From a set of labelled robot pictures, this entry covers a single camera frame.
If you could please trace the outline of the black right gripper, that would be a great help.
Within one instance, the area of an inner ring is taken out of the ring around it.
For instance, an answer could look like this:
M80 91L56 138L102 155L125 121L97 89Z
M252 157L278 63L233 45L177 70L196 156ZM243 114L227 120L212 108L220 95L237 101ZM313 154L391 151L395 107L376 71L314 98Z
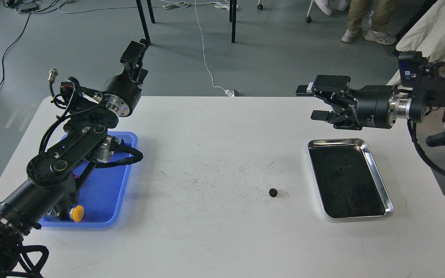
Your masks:
M349 90L350 76L318 75L295 91L299 97L317 97L330 106L356 106L340 113L314 110L311 120L332 124L335 129L360 131L362 128L390 129L390 99L394 86L364 86Z

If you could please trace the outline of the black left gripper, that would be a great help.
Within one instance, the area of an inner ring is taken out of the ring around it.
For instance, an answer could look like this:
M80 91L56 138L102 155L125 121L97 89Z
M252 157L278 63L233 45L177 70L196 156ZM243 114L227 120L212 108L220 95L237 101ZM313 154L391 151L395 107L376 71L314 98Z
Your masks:
M123 73L110 77L102 87L106 107L118 117L130 116L141 98L143 82L134 80L143 80L148 74L143 69L143 58L150 45L148 39L131 41L120 58Z

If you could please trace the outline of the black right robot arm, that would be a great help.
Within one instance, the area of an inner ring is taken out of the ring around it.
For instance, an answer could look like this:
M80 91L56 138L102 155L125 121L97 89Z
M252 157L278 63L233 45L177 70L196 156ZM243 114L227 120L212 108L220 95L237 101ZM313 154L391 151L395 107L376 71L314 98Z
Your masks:
M406 119L420 158L432 170L445 176L445 170L427 157L416 136L417 123L431 111L443 108L444 131L427 137L426 145L445 146L445 77L439 74L443 62L429 62L421 52L405 51L399 53L398 65L401 89L385 85L353 90L349 87L351 79L348 76L318 75L307 86L298 86L296 95L317 97L330 105L331 112L315 110L311 119L328 122L336 129L390 129L397 119Z

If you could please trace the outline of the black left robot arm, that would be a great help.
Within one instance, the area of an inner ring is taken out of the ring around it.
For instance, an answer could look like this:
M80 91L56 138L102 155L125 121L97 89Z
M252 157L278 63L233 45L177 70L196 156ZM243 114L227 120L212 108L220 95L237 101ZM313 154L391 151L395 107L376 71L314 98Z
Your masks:
M143 153L108 134L119 118L130 116L141 98L147 76L143 58L148 39L132 41L120 62L121 74L109 78L102 90L81 86L74 77L51 93L63 114L43 135L38 154L28 162L27 180L0 202L0 278L40 278L48 259L43 245L23 245L24 236L40 229L46 215L81 220L79 191L99 168L131 165Z

